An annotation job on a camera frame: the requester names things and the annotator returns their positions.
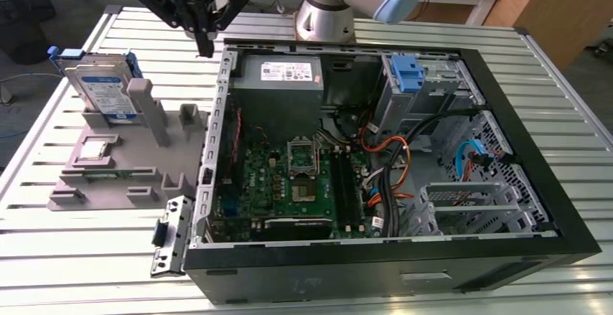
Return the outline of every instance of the red wire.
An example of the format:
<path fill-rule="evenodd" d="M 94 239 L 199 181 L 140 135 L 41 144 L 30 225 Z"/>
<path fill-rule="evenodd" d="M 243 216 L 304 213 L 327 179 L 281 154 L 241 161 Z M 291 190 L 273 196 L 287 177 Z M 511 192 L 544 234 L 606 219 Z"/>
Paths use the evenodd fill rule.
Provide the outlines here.
<path fill-rule="evenodd" d="M 240 136 L 240 128 L 241 128 L 240 108 L 236 111 L 236 118 L 237 118 L 236 136 L 233 138 L 232 155 L 229 156 L 228 169 L 225 170 L 225 178 L 228 178 L 229 176 L 229 169 L 233 164 L 233 158 L 236 155 L 236 151 L 239 150 L 239 136 Z"/>

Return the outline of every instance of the metal panel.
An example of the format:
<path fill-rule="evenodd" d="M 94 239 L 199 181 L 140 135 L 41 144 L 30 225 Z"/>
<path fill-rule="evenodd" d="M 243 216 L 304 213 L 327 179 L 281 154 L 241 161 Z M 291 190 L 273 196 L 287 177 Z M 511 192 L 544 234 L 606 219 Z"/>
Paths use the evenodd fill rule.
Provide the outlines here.
<path fill-rule="evenodd" d="M 162 106 L 177 109 L 180 103 L 192 102 L 209 110 L 220 54 L 212 59 L 197 57 L 193 42 L 142 8 L 124 8 L 114 19 L 105 15 L 100 22 L 88 44 L 97 43 L 98 52 L 132 49 Z M 227 32 L 233 37 L 291 39 L 292 19 L 241 14 Z M 480 50 L 603 253 L 487 293 L 215 308 L 185 277 L 148 277 L 148 241 L 161 210 L 49 212 L 44 208 L 82 125 L 82 102 L 61 83 L 1 176 L 6 186 L 0 193 L 0 208 L 5 209 L 0 212 L 0 306 L 13 306 L 2 313 L 243 314 L 261 312 L 265 307 L 267 314 L 287 314 L 321 312 L 325 306 L 328 314 L 510 315 L 554 310 L 602 315 L 613 309 L 610 296 L 599 297 L 613 292 L 613 154 L 598 138 L 602 135 L 590 130 L 584 109 L 574 109 L 575 102 L 567 100 L 572 94 L 550 77 L 550 68 L 540 67 L 543 56 L 534 54 L 510 28 L 427 23 L 385 26 L 356 20 L 356 36 L 359 42 L 375 44 Z M 220 41 L 215 47 L 221 49 Z"/>

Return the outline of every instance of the metal plate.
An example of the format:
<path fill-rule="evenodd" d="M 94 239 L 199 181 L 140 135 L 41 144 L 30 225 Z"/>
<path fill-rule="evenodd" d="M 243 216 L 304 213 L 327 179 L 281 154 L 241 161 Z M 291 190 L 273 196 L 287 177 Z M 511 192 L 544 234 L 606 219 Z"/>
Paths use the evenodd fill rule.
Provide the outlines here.
<path fill-rule="evenodd" d="M 0 178 L 0 306 L 10 306 L 1 313 L 243 314 L 267 308 L 267 314 L 287 314 L 288 307 L 300 307 L 289 311 L 315 314 L 325 306 L 328 314 L 514 315 L 554 310 L 602 315 L 613 309 L 611 142 L 546 57 L 510 28 L 387 26 L 356 20 L 355 35 L 359 42 L 480 51 L 603 252 L 484 293 L 213 307 L 188 278 L 149 279 L 150 233 L 162 210 L 50 212 L 44 208 L 82 125 L 82 101 L 62 81 Z M 292 19 L 241 14 L 219 39 L 224 36 L 292 39 Z M 215 46 L 220 52 L 221 40 Z M 188 100 L 209 111 L 220 53 L 212 59 L 197 57 L 195 43 L 145 9 L 124 8 L 118 15 L 104 15 L 85 48 L 97 52 L 130 48 L 164 108 L 177 110 Z"/>

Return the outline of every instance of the label sticker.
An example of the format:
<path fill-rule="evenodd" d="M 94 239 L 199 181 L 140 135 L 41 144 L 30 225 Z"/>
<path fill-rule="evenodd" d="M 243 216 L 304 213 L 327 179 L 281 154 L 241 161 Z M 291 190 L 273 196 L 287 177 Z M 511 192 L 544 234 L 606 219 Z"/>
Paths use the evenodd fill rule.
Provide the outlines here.
<path fill-rule="evenodd" d="M 379 131 L 377 126 L 373 125 L 372 123 L 367 123 L 365 127 L 367 127 L 368 130 L 371 130 L 372 133 L 376 133 Z"/>
<path fill-rule="evenodd" d="M 96 104 L 97 110 L 109 119 L 132 119 L 136 117 L 130 98 L 121 93 L 118 77 L 81 77 L 86 97 Z"/>
<path fill-rule="evenodd" d="M 264 62 L 261 64 L 261 80 L 284 80 L 312 82 L 313 73 L 308 62 Z"/>
<path fill-rule="evenodd" d="M 376 227 L 379 229 L 383 228 L 383 218 L 372 217 L 372 227 Z"/>

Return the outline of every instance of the metal bracket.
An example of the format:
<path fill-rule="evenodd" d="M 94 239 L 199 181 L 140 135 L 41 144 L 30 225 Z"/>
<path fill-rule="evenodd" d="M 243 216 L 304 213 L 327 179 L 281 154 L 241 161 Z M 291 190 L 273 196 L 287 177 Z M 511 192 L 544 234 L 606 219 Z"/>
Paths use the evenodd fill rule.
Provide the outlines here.
<path fill-rule="evenodd" d="M 188 246 L 188 230 L 193 199 L 180 196 L 168 200 L 164 216 L 154 225 L 153 240 L 156 246 L 150 277 L 184 276 L 181 269 L 184 249 Z"/>

